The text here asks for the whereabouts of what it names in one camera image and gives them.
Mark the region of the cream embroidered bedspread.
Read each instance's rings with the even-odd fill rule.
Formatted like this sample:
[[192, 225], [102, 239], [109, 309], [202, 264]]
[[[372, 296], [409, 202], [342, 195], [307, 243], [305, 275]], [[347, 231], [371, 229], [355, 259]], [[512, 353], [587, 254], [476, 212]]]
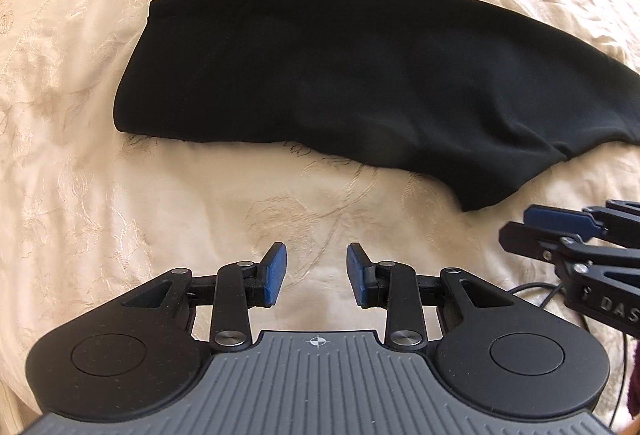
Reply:
[[[559, 164], [497, 207], [460, 210], [431, 178], [291, 143], [193, 145], [115, 130], [113, 100], [152, 0], [1, 0], [1, 429], [37, 413], [28, 351], [44, 333], [174, 267], [198, 275], [259, 259], [288, 272], [256, 330], [382, 328], [352, 298], [345, 251], [419, 273], [461, 266], [503, 288], [546, 264], [504, 253], [499, 228], [533, 203], [579, 209], [639, 195], [639, 151], [607, 144]], [[639, 0], [481, 0], [639, 63]]]

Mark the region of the black pants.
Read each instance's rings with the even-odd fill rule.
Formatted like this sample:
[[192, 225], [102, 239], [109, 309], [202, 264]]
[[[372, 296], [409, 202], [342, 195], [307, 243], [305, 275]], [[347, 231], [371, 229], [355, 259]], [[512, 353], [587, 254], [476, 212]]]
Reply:
[[475, 211], [556, 163], [638, 143], [639, 78], [475, 0], [154, 0], [114, 123], [418, 172]]

